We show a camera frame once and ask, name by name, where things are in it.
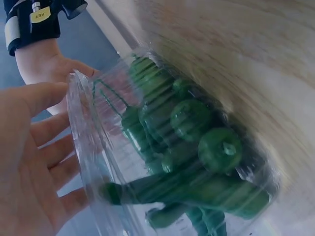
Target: white tag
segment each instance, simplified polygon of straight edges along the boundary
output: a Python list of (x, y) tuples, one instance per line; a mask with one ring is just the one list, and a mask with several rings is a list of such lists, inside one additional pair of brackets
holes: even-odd
[(4, 34), (5, 34), (5, 43), (6, 43), (7, 49), (9, 48), (9, 44), (14, 39), (21, 37), (19, 20), (17, 16), (13, 16), (7, 21), (4, 27)]

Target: clear plastic container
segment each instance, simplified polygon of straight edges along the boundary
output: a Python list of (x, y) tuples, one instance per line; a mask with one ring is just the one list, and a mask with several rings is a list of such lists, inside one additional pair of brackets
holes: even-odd
[(76, 71), (67, 104), (102, 236), (236, 236), (277, 196), (245, 126), (148, 49), (94, 78)]

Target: blue floor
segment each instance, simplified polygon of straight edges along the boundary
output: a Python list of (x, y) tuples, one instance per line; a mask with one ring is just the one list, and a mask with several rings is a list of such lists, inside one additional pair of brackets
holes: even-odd
[[(24, 84), (15, 58), (10, 57), (5, 46), (4, 22), (5, 12), (0, 6), (0, 89), (7, 87), (21, 86)], [(87, 12), (69, 21), (63, 14), (60, 14), (60, 25), (62, 35), (59, 39), (61, 51), (66, 57), (80, 60), (98, 70), (111, 68), (119, 56), (107, 38), (103, 35), (98, 26)], [(33, 120), (42, 120), (49, 117), (47, 111), (42, 112)], [(60, 195), (82, 186), (79, 176), (65, 186)], [(93, 215), (90, 209), (78, 214), (74, 220), (68, 222), (60, 231), (58, 236), (97, 236), (98, 232), (94, 225)]]

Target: wooden table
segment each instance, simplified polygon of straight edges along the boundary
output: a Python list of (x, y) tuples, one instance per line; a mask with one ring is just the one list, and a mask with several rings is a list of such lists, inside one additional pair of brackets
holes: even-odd
[(285, 236), (309, 227), (303, 235), (313, 235), (315, 1), (98, 4), (114, 22), (116, 29), (111, 30), (105, 21), (98, 24), (117, 51), (124, 56), (136, 45), (150, 46), (218, 98), (255, 135), (282, 178), (281, 194), (270, 209), (274, 227)]

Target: hand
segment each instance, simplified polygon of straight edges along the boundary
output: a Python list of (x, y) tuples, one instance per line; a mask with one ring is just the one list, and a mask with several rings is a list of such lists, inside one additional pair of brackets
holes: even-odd
[[(66, 82), (74, 69), (91, 77), (96, 70), (76, 60), (65, 58), (55, 39), (42, 40), (16, 51), (16, 61), (26, 84)], [(65, 99), (48, 111), (55, 115), (66, 111)]]
[(31, 124), (58, 104), (65, 83), (39, 83), (0, 92), (0, 235), (54, 236), (87, 206), (83, 189), (57, 191), (79, 172), (72, 136), (46, 145), (69, 126), (67, 113)]

